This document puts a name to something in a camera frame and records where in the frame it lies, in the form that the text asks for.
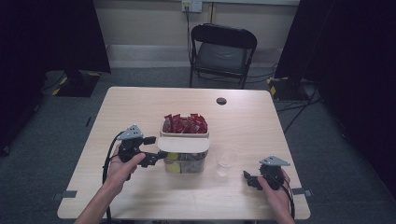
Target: wooden table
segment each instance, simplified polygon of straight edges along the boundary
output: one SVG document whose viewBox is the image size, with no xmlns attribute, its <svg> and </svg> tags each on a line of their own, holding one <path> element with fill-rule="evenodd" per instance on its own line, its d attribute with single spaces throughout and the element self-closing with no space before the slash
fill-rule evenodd
<svg viewBox="0 0 396 224">
<path fill-rule="evenodd" d="M 223 97 L 226 105 L 218 105 Z M 114 219 L 134 220 L 262 220 L 274 216 L 262 191 L 248 187 L 246 170 L 259 175 L 259 160 L 271 155 L 291 163 L 285 171 L 292 189 L 301 187 L 297 171 L 267 91 L 204 90 L 113 87 L 93 124 L 67 190 L 75 198 L 63 198 L 60 218 L 77 218 L 102 185 L 102 166 L 112 139 L 136 123 L 143 134 L 160 136 L 168 114 L 205 117 L 210 131 L 210 149 L 200 174 L 172 174 L 163 161 L 138 167 L 122 193 L 110 205 Z M 232 148 L 238 160 L 230 173 L 216 172 L 217 150 Z M 141 150 L 157 152 L 158 146 Z M 307 219 L 310 211 L 303 194 L 294 195 L 296 219 Z"/>
</svg>

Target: gray carpet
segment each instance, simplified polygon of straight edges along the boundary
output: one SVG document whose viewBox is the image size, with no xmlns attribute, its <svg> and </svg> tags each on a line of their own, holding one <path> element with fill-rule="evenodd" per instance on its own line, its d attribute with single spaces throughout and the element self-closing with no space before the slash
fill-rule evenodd
<svg viewBox="0 0 396 224">
<path fill-rule="evenodd" d="M 268 90 L 264 77 L 253 76 L 271 72 L 251 68 L 246 89 Z M 47 85 L 61 74 L 48 73 Z M 228 79 L 196 77 L 193 83 L 194 88 L 238 88 Z M 38 112 L 10 145 L 10 155 L 0 158 L 0 223 L 72 223 L 57 217 L 60 201 L 53 196 L 66 190 L 108 88 L 188 85 L 187 67 L 117 68 L 101 77 L 91 98 L 53 97 L 53 88 L 43 91 Z M 314 86 L 306 87 L 312 93 Z M 275 104 L 277 109 L 301 105 Z M 279 113 L 284 129 L 299 111 Z M 303 187 L 314 194 L 307 198 L 311 218 L 298 223 L 396 222 L 396 203 L 359 151 L 344 140 L 337 119 L 321 101 L 306 108 L 285 135 Z"/>
</svg>

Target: wall outlet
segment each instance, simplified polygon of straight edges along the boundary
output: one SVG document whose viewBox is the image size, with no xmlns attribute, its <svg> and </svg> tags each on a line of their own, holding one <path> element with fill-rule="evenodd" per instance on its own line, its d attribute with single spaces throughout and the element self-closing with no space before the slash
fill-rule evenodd
<svg viewBox="0 0 396 224">
<path fill-rule="evenodd" d="M 181 1 L 181 11 L 186 11 L 186 7 L 192 12 L 192 1 Z"/>
<path fill-rule="evenodd" d="M 181 11 L 186 11 L 186 8 L 189 12 L 202 12 L 202 1 L 181 1 Z"/>
</svg>

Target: white wall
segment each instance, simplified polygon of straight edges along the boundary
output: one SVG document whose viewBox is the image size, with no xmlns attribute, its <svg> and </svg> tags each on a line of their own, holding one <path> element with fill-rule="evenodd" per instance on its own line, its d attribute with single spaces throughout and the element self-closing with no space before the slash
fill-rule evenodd
<svg viewBox="0 0 396 224">
<path fill-rule="evenodd" d="M 94 3 L 108 45 L 187 46 L 187 19 L 179 1 L 97 0 Z M 255 62 L 276 63 L 296 10 L 295 5 L 203 2 L 202 13 L 190 13 L 190 28 L 212 21 L 247 29 L 259 41 Z"/>
</svg>

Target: human hand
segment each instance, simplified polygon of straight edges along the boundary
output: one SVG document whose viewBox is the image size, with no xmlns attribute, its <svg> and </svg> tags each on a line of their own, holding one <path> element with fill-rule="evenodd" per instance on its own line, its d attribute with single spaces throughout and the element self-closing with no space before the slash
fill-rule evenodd
<svg viewBox="0 0 396 224">
<path fill-rule="evenodd" d="M 116 146 L 116 150 L 110 160 L 110 167 L 108 169 L 107 178 L 104 186 L 110 188 L 116 195 L 122 191 L 123 184 L 128 178 L 129 174 L 133 174 L 137 168 L 137 164 L 141 162 L 146 155 L 139 153 L 133 156 L 129 161 L 122 162 L 119 154 L 120 145 Z"/>
<path fill-rule="evenodd" d="M 289 185 L 288 183 L 290 182 L 290 177 L 286 172 L 282 169 L 283 176 L 285 177 L 285 183 L 283 186 L 288 189 Z M 274 212 L 276 216 L 276 222 L 279 224 L 284 224 L 284 223 L 295 223 L 294 219 L 290 215 L 290 202 L 289 202 L 289 196 L 283 190 L 283 188 L 280 188 L 278 190 L 273 190 L 271 187 L 268 185 L 268 182 L 261 176 L 259 176 L 258 181 L 260 185 L 262 186 L 262 190 L 265 193 L 265 197 L 267 198 L 267 202 L 270 205 L 271 210 Z"/>
</svg>

